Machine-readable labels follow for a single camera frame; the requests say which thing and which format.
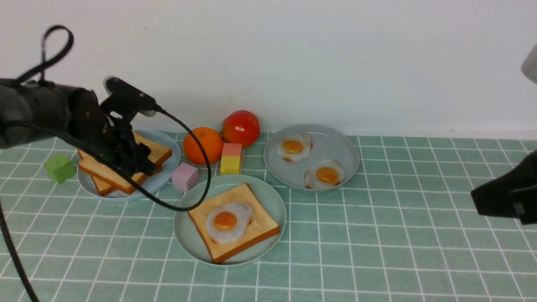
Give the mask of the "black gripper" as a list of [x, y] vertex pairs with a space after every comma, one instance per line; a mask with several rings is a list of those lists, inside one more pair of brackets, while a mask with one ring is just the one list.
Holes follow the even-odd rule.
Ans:
[[152, 175], [156, 165], [149, 160], [150, 148], [137, 143], [131, 123], [119, 115], [107, 115], [92, 91], [76, 92], [71, 102], [71, 134], [106, 166], [131, 178], [134, 174]]

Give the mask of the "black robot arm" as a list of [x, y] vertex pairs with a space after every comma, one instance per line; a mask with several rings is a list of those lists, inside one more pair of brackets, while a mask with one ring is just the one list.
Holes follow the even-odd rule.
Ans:
[[147, 143], [137, 143], [132, 120], [156, 108], [153, 97], [117, 78], [104, 82], [109, 97], [50, 81], [1, 80], [2, 149], [52, 138], [62, 139], [122, 176], [153, 174], [157, 165]]

